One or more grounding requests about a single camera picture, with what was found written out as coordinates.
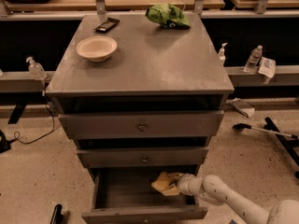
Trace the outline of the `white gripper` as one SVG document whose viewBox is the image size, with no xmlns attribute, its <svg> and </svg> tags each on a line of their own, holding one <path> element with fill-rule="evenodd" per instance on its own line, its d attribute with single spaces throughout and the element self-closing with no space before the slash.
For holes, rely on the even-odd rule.
<svg viewBox="0 0 299 224">
<path fill-rule="evenodd" d="M 199 196 L 204 192 L 203 179 L 192 174 L 184 174 L 178 179 L 178 189 L 184 195 Z"/>
</svg>

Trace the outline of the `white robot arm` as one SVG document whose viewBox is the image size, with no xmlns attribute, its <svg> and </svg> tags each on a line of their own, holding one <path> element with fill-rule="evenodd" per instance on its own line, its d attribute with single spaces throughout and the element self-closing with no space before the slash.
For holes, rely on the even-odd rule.
<svg viewBox="0 0 299 224">
<path fill-rule="evenodd" d="M 216 175 L 200 178 L 184 174 L 178 180 L 178 189 L 184 195 L 198 196 L 214 205 L 226 203 L 247 224 L 299 224 L 298 201 L 280 201 L 267 211 L 229 188 Z"/>
</svg>

